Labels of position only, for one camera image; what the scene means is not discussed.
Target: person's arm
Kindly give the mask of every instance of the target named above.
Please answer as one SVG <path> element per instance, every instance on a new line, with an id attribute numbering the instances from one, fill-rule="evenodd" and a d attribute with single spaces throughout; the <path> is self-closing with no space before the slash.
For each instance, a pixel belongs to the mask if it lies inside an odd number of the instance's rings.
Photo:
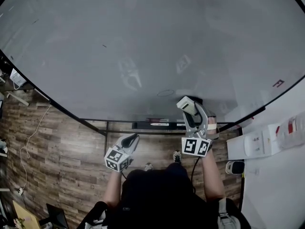
<path id="1" fill-rule="evenodd" d="M 215 118 L 208 119 L 209 124 L 215 124 Z M 224 184 L 220 178 L 220 173 L 214 159 L 212 149 L 208 151 L 207 155 L 201 158 L 203 169 L 203 185 L 206 201 L 213 201 L 216 198 L 224 198 Z"/>
<path id="2" fill-rule="evenodd" d="M 110 208 L 116 207 L 121 200 L 121 180 L 121 172 L 112 171 L 103 198 L 103 202 Z"/>

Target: wooden desk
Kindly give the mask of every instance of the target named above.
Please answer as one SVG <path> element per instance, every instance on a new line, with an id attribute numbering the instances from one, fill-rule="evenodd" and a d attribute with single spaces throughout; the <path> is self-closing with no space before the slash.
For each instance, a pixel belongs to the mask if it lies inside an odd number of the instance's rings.
<path id="1" fill-rule="evenodd" d="M 13 204 L 17 213 L 18 218 L 25 219 L 23 225 L 25 229 L 41 229 L 39 225 L 39 220 L 32 213 L 27 211 L 25 208 L 21 207 L 17 204 L 16 201 L 13 200 Z"/>

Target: white wall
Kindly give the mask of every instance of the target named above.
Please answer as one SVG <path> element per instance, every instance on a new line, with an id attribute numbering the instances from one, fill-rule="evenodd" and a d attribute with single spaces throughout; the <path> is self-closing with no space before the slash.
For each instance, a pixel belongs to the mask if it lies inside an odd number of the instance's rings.
<path id="1" fill-rule="evenodd" d="M 282 122 L 305 111 L 305 80 L 271 103 L 244 128 Z M 305 221 L 305 146 L 246 160 L 242 212 L 253 228 L 297 229 Z"/>

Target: black shirt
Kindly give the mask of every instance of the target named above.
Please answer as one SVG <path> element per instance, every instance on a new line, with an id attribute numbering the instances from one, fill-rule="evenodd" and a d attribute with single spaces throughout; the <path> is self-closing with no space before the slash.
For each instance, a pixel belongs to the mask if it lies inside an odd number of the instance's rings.
<path id="1" fill-rule="evenodd" d="M 122 196 L 115 209 L 99 202 L 84 218 L 93 224 L 106 210 L 103 225 L 108 228 L 218 228 L 218 201 L 206 203 L 193 193 L 188 178 L 164 170 L 141 172 L 123 183 Z M 237 217 L 242 228 L 250 228 L 235 204 L 227 199 L 227 212 Z"/>

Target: white cable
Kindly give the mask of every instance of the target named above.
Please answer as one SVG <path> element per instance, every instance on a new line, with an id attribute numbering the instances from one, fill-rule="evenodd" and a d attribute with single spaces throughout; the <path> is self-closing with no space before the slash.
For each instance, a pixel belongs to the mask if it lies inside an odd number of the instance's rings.
<path id="1" fill-rule="evenodd" d="M 13 81 L 13 85 L 14 85 L 14 89 L 15 89 L 15 90 L 18 90 L 18 89 L 21 87 L 21 85 L 20 85 L 18 88 L 16 88 L 16 87 L 15 87 L 15 82 L 14 82 L 14 81 Z"/>
<path id="2" fill-rule="evenodd" d="M 39 124 L 38 124 L 38 127 L 36 128 L 36 131 L 29 137 L 26 146 L 24 146 L 24 147 L 22 147 L 22 148 L 20 149 L 20 161 L 21 161 L 21 164 L 22 164 L 23 169 L 24 169 L 24 171 L 25 171 L 25 184 L 24 184 L 24 186 L 23 186 L 23 190 L 24 190 L 25 186 L 26 186 L 27 183 L 28 183 L 28 173 L 27 173 L 27 170 L 25 169 L 24 164 L 23 164 L 23 162 L 22 162 L 21 151 L 22 151 L 22 149 L 25 148 L 26 151 L 27 151 L 27 158 L 30 158 L 30 154 L 29 154 L 29 151 L 28 151 L 28 144 L 29 144 L 30 138 L 36 134 L 36 132 L 37 132 L 37 130 L 38 130 L 38 128 L 39 128 L 39 126 L 40 126 L 40 124 L 41 124 L 43 118 L 45 117 L 45 115 L 47 114 L 47 112 L 48 112 L 48 110 L 49 110 L 50 108 L 51 108 L 51 105 L 49 106 L 49 108 L 47 109 L 47 111 L 44 113 L 43 117 L 42 117 L 41 120 L 39 121 Z"/>

